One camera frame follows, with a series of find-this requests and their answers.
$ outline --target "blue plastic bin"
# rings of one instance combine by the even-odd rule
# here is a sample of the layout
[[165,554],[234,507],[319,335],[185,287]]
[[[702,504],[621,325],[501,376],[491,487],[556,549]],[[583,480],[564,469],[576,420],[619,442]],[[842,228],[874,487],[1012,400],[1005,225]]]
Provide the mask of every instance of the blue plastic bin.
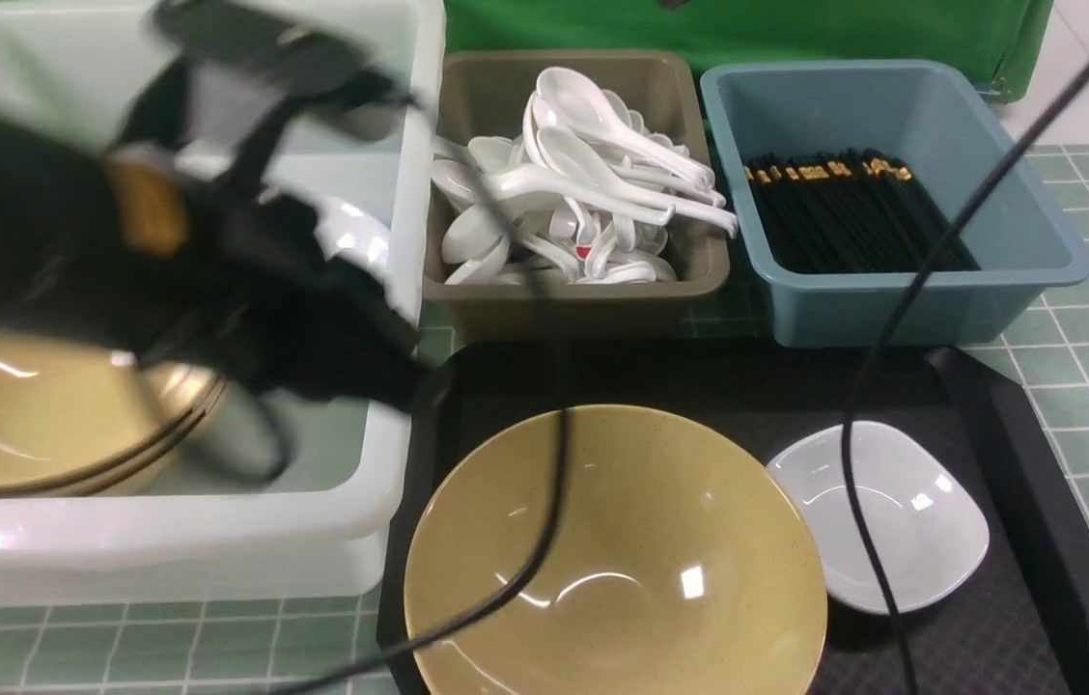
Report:
[[[722,65],[703,105],[772,333],[792,348],[870,344],[909,273],[800,275],[772,257],[743,162],[874,148],[906,161],[950,219],[1013,141],[963,75],[927,61]],[[937,273],[894,343],[986,343],[1049,286],[1084,282],[1089,249],[1023,162],[963,234],[981,271]]]

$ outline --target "white dish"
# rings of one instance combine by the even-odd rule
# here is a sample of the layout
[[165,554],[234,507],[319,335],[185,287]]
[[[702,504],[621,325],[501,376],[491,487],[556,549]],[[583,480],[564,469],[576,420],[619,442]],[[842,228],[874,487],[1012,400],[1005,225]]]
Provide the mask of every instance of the white dish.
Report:
[[[888,614],[849,510],[841,472],[841,427],[815,432],[769,463],[769,473],[810,525],[828,592],[842,603]],[[854,423],[854,478],[867,527],[902,612],[958,588],[990,545],[969,493],[922,446],[883,423]]]

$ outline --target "chopsticks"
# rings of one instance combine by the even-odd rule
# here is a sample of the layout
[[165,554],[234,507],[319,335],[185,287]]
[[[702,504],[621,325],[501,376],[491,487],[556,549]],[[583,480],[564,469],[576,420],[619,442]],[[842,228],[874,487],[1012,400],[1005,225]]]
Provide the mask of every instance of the chopsticks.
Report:
[[[773,258],[799,273],[915,272],[947,219],[901,159],[874,149],[749,159],[744,167]],[[964,243],[939,272],[976,271]]]

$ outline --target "brown plastic tray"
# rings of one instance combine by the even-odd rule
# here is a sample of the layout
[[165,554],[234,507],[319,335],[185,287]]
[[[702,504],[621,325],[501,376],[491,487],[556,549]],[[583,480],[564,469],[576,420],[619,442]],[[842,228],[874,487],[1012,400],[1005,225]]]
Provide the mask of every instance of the brown plastic tray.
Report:
[[[641,111],[654,132],[663,132],[690,149],[696,161],[710,164],[699,98],[690,68],[664,51],[566,49],[565,51],[488,51],[455,53],[442,68],[438,133],[465,144],[478,135],[513,138],[523,132],[523,106],[536,75],[550,65],[573,68],[602,88],[614,90]],[[455,211],[433,190],[425,256],[425,300],[444,305],[466,343],[540,338],[531,322],[526,289],[504,284],[448,285],[440,243]],[[668,225],[664,257],[677,282],[611,285],[556,285],[553,296],[574,338],[672,333],[686,305],[720,290],[729,278],[724,232],[711,224],[677,217]]]

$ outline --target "robotic arm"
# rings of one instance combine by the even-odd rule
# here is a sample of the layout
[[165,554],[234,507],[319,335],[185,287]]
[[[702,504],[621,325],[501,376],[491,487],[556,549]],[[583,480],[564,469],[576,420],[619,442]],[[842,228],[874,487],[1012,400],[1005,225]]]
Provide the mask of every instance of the robotic arm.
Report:
[[[365,269],[326,258],[309,204],[261,176],[305,107],[345,114],[397,98],[342,40],[224,0],[151,14],[180,57],[94,155],[0,120],[0,328],[191,362],[254,393],[371,400],[412,412],[438,395],[415,330]],[[245,57],[265,56],[257,64]],[[212,181],[174,170],[192,94],[208,71],[268,94],[262,118]]]

